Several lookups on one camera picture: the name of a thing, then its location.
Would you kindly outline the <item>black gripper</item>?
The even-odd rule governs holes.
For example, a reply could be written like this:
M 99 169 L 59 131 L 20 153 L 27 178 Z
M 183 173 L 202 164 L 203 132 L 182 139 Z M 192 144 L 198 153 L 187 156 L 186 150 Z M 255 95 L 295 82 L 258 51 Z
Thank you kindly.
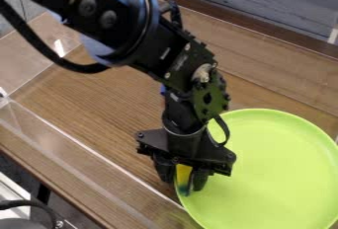
M 187 135 L 170 133 L 164 128 L 140 131 L 136 134 L 138 152 L 151 157 L 162 181 L 172 183 L 175 165 L 194 168 L 191 189 L 202 191 L 210 173 L 231 175 L 237 161 L 235 153 L 223 146 L 216 146 L 206 129 Z

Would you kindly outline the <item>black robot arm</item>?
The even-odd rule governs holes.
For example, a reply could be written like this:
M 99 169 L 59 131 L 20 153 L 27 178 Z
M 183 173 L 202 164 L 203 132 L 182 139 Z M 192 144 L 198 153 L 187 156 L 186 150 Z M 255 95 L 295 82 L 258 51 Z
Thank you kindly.
M 90 64 L 59 56 L 5 0 L 0 15 L 36 51 L 62 68 L 96 74 L 130 66 L 164 87 L 163 126 L 138 134 L 140 154 L 151 157 L 160 179 L 183 193 L 202 191 L 210 176 L 227 176 L 237 161 L 224 140 L 215 140 L 210 123 L 222 118 L 231 97 L 206 44 L 182 24 L 178 5 L 159 0 L 32 0 L 78 31 L 92 54 Z

